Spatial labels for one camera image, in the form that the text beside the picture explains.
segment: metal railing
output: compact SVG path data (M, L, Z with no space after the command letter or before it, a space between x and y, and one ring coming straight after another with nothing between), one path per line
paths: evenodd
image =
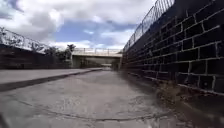
M131 36L123 51L126 52L132 45L134 45L142 35L147 32L151 25L156 22L163 13L165 13L173 4L175 0L157 0L155 5L149 10L142 22L139 24L134 34Z
M75 48L74 54L119 54L120 49Z
M48 45L41 44L35 40L26 38L22 35L6 30L5 28L0 28L0 44L38 53L44 53L44 51L49 48Z

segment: curb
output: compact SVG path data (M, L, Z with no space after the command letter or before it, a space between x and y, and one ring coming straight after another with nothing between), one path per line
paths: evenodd
M25 81L19 81L19 82L4 83L4 84L0 84L0 92L10 91L10 90L14 90L17 88L23 88L23 87L32 86L35 84L41 84L41 83L45 83L45 82L49 82L49 81L63 79L63 78L66 78L66 77L69 77L72 75L81 75L81 74L94 72L94 71L101 71L101 70L103 70L103 69L92 69L92 70L83 71L83 72L76 72L76 73L70 73L70 74L64 74L64 75L56 75L56 76L51 76L51 77L25 80Z

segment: concrete channel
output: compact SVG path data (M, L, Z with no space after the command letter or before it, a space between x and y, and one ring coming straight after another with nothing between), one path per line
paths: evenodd
M1 92L0 122L5 128L200 128L131 81L97 71Z

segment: chain-link fence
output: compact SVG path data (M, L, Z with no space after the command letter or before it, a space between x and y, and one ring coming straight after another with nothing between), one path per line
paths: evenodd
M134 34L125 45L123 51L126 52L132 45L134 45L138 39L140 39L141 36L150 29L153 23L156 22L162 14L174 4L174 2L175 0L157 0L155 6L149 10L141 24L137 27Z
M0 28L0 43L38 53L44 53L44 51L49 48L49 46L45 44L11 32L5 28Z

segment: retaining wall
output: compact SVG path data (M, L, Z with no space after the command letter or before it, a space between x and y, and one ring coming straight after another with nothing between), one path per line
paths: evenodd
M124 54L122 68L224 93L224 1L176 0Z
M0 69L66 69L70 63L51 56L0 44Z

